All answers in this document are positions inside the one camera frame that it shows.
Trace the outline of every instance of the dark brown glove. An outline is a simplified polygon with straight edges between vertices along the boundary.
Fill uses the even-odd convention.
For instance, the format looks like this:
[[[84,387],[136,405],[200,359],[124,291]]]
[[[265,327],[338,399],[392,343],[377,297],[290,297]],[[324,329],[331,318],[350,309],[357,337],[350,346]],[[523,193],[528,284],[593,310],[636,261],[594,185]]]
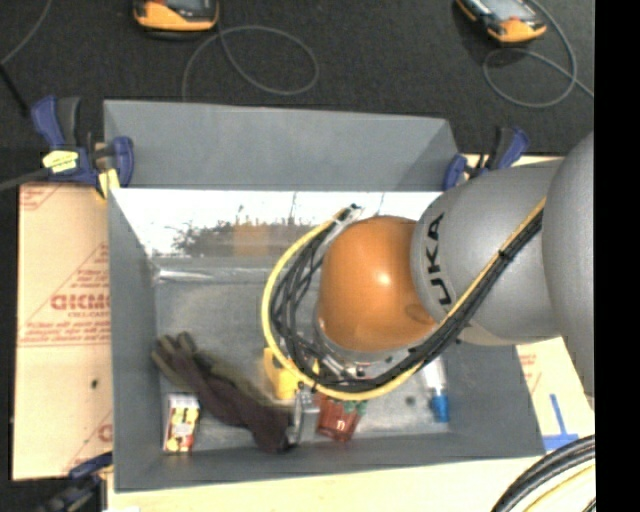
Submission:
[[[188,333],[163,336],[151,357],[180,389],[198,396],[202,407],[227,425],[248,429],[262,450],[284,452],[289,414],[267,399],[239,372],[199,352]]]

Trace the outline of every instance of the clamp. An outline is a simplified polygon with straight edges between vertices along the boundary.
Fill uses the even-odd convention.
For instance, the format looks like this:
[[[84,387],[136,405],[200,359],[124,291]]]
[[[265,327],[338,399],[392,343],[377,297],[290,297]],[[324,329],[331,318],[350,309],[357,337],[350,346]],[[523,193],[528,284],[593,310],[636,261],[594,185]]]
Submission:
[[[498,128],[491,153],[486,159],[481,155],[475,167],[467,165],[467,158],[460,153],[454,155],[445,171],[442,190],[449,190],[466,179],[477,178],[489,171],[511,167],[528,148],[529,137],[522,129]]]
[[[129,137],[115,137],[104,148],[94,151],[79,146],[75,125],[79,97],[58,99],[46,96],[31,107],[31,120],[36,131],[49,145],[43,158],[47,179],[57,182],[79,182],[92,185],[105,197],[111,186],[126,187],[133,175],[133,142]],[[115,163],[106,170],[98,169],[99,158],[111,157]]]

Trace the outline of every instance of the cardboard sheet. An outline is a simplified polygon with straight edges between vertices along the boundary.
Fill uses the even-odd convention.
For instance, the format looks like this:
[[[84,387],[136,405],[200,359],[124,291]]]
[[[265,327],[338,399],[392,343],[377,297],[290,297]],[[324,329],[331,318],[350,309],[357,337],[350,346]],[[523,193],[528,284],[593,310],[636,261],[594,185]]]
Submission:
[[[64,476],[112,446],[106,202],[24,185],[19,223],[13,478]]]

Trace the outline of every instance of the black cable on floor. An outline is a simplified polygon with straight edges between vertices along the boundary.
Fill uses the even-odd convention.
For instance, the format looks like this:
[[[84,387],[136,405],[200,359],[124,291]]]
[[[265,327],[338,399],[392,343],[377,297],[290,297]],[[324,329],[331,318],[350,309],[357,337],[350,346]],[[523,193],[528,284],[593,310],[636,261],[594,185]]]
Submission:
[[[255,78],[251,77],[246,71],[242,69],[242,67],[238,64],[238,62],[233,57],[233,54],[231,53],[231,50],[229,50],[229,47],[227,45],[226,36],[229,34],[238,33],[238,32],[265,32],[268,34],[274,34],[274,35],[280,36],[284,39],[288,39],[289,41],[299,46],[309,57],[309,60],[311,61],[314,68],[313,77],[309,82],[307,82],[306,85],[299,87],[297,89],[278,89],[275,87],[267,86],[257,81]],[[212,36],[208,37],[207,39],[205,39],[200,44],[200,46],[196,48],[196,50],[193,52],[193,54],[189,58],[189,61],[187,62],[184,73],[182,75],[182,84],[181,84],[181,94],[182,94],[183,101],[186,101],[188,96],[187,83],[189,80],[189,74],[191,72],[193,63],[198,58],[198,55],[200,55],[200,53],[206,47],[208,47],[211,43],[213,43],[217,39],[220,39],[220,43],[222,45],[222,49],[225,53],[225,56],[227,57],[227,59],[229,60],[233,68],[238,72],[238,74],[242,78],[244,78],[247,82],[249,82],[251,85],[253,85],[254,87],[257,87],[261,91],[265,91],[271,94],[277,94],[279,96],[294,96],[297,94],[302,94],[303,92],[306,92],[312,89],[318,82],[318,79],[320,78],[320,65],[318,63],[318,60],[316,59],[316,56],[313,53],[313,50],[309,46],[307,46],[301,39],[287,32],[284,32],[282,30],[271,28],[271,27],[265,27],[263,25],[242,25],[239,27],[224,28],[220,20],[218,20],[217,32]]]

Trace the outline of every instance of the black cable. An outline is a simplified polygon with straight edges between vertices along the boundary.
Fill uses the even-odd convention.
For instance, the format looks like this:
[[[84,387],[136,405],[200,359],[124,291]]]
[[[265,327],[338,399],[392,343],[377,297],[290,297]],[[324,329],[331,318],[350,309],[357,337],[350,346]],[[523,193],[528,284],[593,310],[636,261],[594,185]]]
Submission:
[[[595,435],[577,439],[547,454],[509,486],[491,512],[513,510],[541,485],[565,471],[595,459],[595,455]]]
[[[593,498],[582,512],[594,512],[596,509],[596,499]]]
[[[444,351],[444,349],[449,346],[451,343],[455,342],[458,338],[458,335],[462,330],[467,326],[468,322],[471,320],[473,315],[475,314],[478,307],[489,293],[497,279],[502,275],[507,266],[514,259],[515,255],[531,240],[536,233],[538,233],[542,227],[542,216],[543,210],[540,210],[530,221],[527,223],[525,228],[512,240],[509,245],[500,252],[499,257],[493,263],[491,268],[484,275],[480,283],[475,287],[474,290],[469,294],[464,303],[462,303],[457,311],[450,316],[443,324],[441,324],[435,333],[433,333],[425,342],[418,346],[408,350],[408,355],[400,361],[398,364],[394,365],[393,368],[383,372],[376,377],[361,380],[354,379],[348,375],[344,376],[344,379],[335,381],[335,379],[331,379],[331,381],[322,379],[318,376],[312,369],[309,368],[308,365],[300,364],[300,370],[303,371],[308,377],[312,379],[319,379],[319,384],[335,390],[343,390],[343,391],[351,391],[354,393],[370,391],[379,386],[382,386],[391,380],[395,379],[399,374],[404,373],[412,367],[424,366],[435,359],[438,355]],[[326,236],[326,230],[321,232],[323,236]],[[316,235],[314,239],[312,239],[308,246],[313,244],[314,240],[317,240],[319,235]],[[303,251],[296,258],[296,262],[294,266],[296,269],[299,268],[300,265],[306,260],[307,256],[303,256]],[[294,345],[295,340],[292,339],[290,329],[290,322],[293,320],[295,325],[295,312],[296,308],[291,308],[287,306],[290,303],[291,297],[289,294],[286,294],[281,298],[281,301],[285,304],[285,309],[289,307],[287,310],[287,316],[284,319],[281,319],[283,322],[283,329],[280,332],[281,336],[287,343],[287,348],[292,347],[292,350],[295,354],[297,354],[297,346]],[[305,341],[305,345],[309,346],[310,343]]]
[[[573,51],[573,48],[571,47],[571,44],[569,43],[569,40],[567,39],[567,36],[565,36],[564,32],[562,31],[562,29],[560,28],[560,25],[558,24],[558,22],[553,18],[553,16],[551,16],[551,14],[544,8],[542,7],[539,3],[537,3],[535,0],[528,0],[531,4],[533,4],[535,7],[537,7],[540,11],[542,11],[542,13],[548,18],[550,25],[556,30],[556,32],[558,33],[558,36],[560,37],[560,40],[562,41],[562,44],[564,45],[566,51],[567,51],[567,56],[569,57],[569,65],[570,65],[570,71],[567,71],[565,69],[563,69],[561,66],[559,66],[558,64],[556,64],[555,62],[553,62],[552,60],[548,59],[547,57],[540,55],[539,53],[536,53],[534,51],[531,50],[524,50],[521,48],[498,48],[496,50],[493,50],[492,52],[490,52],[484,62],[482,63],[482,72],[484,74],[484,78],[487,81],[487,83],[489,84],[489,87],[493,90],[493,92],[495,92],[498,96],[502,97],[503,99],[509,101],[510,103],[513,103],[514,105],[517,105],[519,107],[527,107],[527,108],[548,108],[554,105],[557,105],[558,103],[560,103],[561,101],[563,101],[567,96],[569,96],[569,94],[571,93],[571,91],[573,90],[573,88],[577,85],[578,87],[580,87],[588,96],[590,96],[591,98],[594,98],[594,93],[593,91],[591,91],[586,85],[584,85],[582,82],[580,82],[577,78],[578,76],[578,63],[575,57],[575,53]],[[550,101],[545,101],[545,102],[539,102],[539,103],[532,103],[532,102],[526,102],[526,101],[522,101],[522,100],[518,100],[512,96],[509,96],[508,94],[506,94],[505,92],[503,92],[500,88],[498,88],[498,86],[493,82],[493,80],[491,79],[491,76],[489,74],[489,62],[491,61],[491,59],[501,53],[501,52],[505,52],[505,51],[513,51],[513,52],[517,52],[517,53],[521,53],[524,54],[528,57],[533,57],[541,62],[543,62],[544,64],[546,64],[547,66],[552,67],[553,69],[555,69],[556,71],[559,71],[560,73],[562,73],[563,75],[565,75],[567,78],[570,79],[569,85],[567,86],[567,88],[564,90],[564,92],[562,94],[560,94],[558,97],[550,100]]]
[[[27,45],[27,43],[29,43],[29,41],[31,41],[35,33],[40,29],[40,26],[42,25],[46,17],[49,15],[49,10],[51,9],[52,3],[53,3],[53,0],[47,0],[47,3],[45,4],[44,9],[40,13],[38,20],[35,22],[33,27],[31,27],[31,30],[29,30],[27,35],[24,36],[22,40],[7,55],[5,55],[2,58],[2,60],[0,60],[0,76],[2,77],[2,80],[4,81],[4,83],[7,85],[9,92],[11,92],[13,99],[16,101],[16,103],[20,107],[20,113],[23,117],[27,117],[29,115],[29,105],[27,104],[25,99],[22,97],[22,94],[20,94],[20,91],[18,90],[16,85],[13,83],[13,80],[9,76],[9,73],[7,72],[5,66],[9,63],[11,59],[13,59],[16,56],[16,54],[20,50],[22,50],[24,46]]]
[[[17,178],[5,180],[0,183],[0,192],[2,192],[3,190],[17,187],[24,183],[28,183],[30,181],[37,181],[42,178],[46,178],[48,174],[49,174],[48,169],[38,169],[37,171],[32,171],[26,174],[22,174]]]
[[[274,34],[280,37],[283,37],[285,39],[288,39],[289,41],[293,42],[294,44],[296,44],[297,46],[299,46],[309,57],[309,59],[311,60],[311,63],[313,65],[314,68],[314,72],[313,72],[313,77],[311,78],[311,80],[309,82],[307,82],[306,85],[299,87],[297,89],[290,89],[290,90],[285,90],[285,89],[277,89],[275,87],[270,87],[267,85],[264,85],[260,82],[258,82],[257,80],[255,80],[254,78],[252,78],[248,73],[246,73],[242,67],[238,64],[238,62],[235,60],[235,58],[233,57],[233,54],[231,53],[231,51],[229,50],[229,47],[227,45],[227,41],[226,41],[226,36],[228,34],[233,34],[236,32],[265,32],[268,34]],[[189,73],[191,72],[191,67],[193,66],[193,63],[195,62],[196,58],[198,57],[198,55],[200,54],[200,52],[202,52],[202,50],[204,50],[207,46],[209,46],[209,44],[211,44],[213,41],[215,41],[216,39],[220,39],[220,43],[222,45],[222,49],[225,53],[225,56],[227,57],[227,59],[229,60],[229,62],[231,63],[231,65],[233,66],[233,68],[238,72],[238,74],[244,78],[247,82],[249,82],[251,85],[253,85],[254,87],[257,87],[258,89],[260,89],[261,91],[265,91],[271,94],[277,94],[279,96],[294,96],[297,94],[302,94],[303,92],[306,92],[310,89],[312,89],[316,83],[318,82],[319,78],[320,78],[320,65],[318,63],[318,60],[316,59],[315,54],[313,53],[313,50],[307,46],[301,39],[287,33],[284,32],[282,30],[276,29],[276,28],[271,28],[271,27],[265,27],[262,25],[242,25],[239,27],[231,27],[231,28],[223,28],[222,23],[220,20],[218,20],[217,23],[217,32],[215,34],[213,34],[211,37],[207,38],[204,40],[204,42],[202,44],[200,44],[200,46],[198,46],[198,48],[196,48],[196,50],[193,52],[193,54],[191,55],[191,57],[189,58],[189,60],[187,61],[187,65],[185,67],[184,73],[182,75],[182,84],[181,84],[181,94],[182,94],[182,100],[186,101],[187,99],[187,82],[189,79]]]

